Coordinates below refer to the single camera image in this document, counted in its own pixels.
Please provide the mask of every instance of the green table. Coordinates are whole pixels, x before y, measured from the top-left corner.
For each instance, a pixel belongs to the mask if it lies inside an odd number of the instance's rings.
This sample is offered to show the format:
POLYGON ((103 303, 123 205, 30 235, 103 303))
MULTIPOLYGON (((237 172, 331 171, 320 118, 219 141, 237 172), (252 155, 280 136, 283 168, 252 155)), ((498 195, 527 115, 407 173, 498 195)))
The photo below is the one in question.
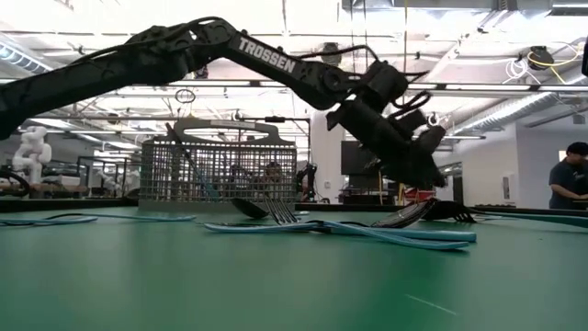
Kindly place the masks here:
POLYGON ((586 330, 587 231, 514 220, 414 227, 475 231, 479 242, 460 254, 322 234, 212 234, 194 223, 0 228, 0 329, 586 330))

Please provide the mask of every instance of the black robotic arm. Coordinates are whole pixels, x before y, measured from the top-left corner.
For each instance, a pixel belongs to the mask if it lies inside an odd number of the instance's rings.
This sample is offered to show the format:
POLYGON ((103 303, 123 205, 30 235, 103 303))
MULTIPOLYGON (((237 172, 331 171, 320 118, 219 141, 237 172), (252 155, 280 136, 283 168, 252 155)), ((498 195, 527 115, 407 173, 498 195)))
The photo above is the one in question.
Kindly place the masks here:
POLYGON ((429 96, 398 105, 395 100, 408 88, 406 74, 379 60, 364 74, 304 60, 317 55, 289 56, 218 17, 152 27, 125 44, 0 86, 0 139, 41 113, 125 86, 166 85, 222 57, 290 87, 318 110, 339 105, 328 114, 329 130, 337 124, 345 127, 378 157, 384 175, 416 187, 443 186, 431 154, 445 131, 434 128, 412 140, 413 131, 426 124, 418 107, 429 96), (389 103, 400 110, 385 119, 381 113, 389 103))

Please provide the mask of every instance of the dark shirt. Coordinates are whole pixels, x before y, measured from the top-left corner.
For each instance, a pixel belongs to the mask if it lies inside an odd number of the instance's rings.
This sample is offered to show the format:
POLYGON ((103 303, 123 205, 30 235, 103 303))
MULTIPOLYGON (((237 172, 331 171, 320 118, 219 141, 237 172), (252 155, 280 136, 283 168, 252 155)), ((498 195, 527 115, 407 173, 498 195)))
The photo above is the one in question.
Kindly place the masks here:
MULTIPOLYGON (((586 180, 588 167, 586 164, 571 165, 565 160, 556 164, 549 173, 549 184, 559 185, 568 191, 578 195, 588 193, 588 181, 586 180)), ((583 210, 585 205, 574 203, 573 199, 566 198, 559 193, 552 191, 549 200, 550 209, 583 210)))

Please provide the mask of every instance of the man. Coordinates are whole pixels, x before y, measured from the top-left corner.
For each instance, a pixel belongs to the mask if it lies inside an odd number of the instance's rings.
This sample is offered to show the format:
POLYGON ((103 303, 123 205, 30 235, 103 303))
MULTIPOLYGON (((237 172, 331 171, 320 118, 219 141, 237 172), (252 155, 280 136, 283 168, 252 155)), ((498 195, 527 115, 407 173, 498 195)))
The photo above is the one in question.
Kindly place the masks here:
POLYGON ((566 157, 549 173, 551 187, 550 209, 585 210, 586 205, 574 202, 588 200, 588 143, 573 143, 568 146, 566 157))

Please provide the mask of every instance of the basket handle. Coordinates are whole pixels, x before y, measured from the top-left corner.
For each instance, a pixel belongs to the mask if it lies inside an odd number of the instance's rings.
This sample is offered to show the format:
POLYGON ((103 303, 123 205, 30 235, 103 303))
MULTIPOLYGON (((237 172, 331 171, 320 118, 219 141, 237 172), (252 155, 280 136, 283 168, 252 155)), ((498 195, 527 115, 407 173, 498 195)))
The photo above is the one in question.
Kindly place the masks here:
POLYGON ((178 120, 174 125, 174 131, 184 142, 191 143, 217 143, 208 139, 198 138, 186 134, 186 130, 191 129, 241 129, 248 131, 258 131, 267 133, 266 137, 256 139, 254 141, 245 142, 222 142, 222 143, 233 143, 239 145, 290 145, 292 142, 288 142, 280 138, 277 131, 277 127, 274 125, 263 124, 263 123, 252 123, 245 121, 236 120, 201 120, 201 119, 181 119, 178 120))

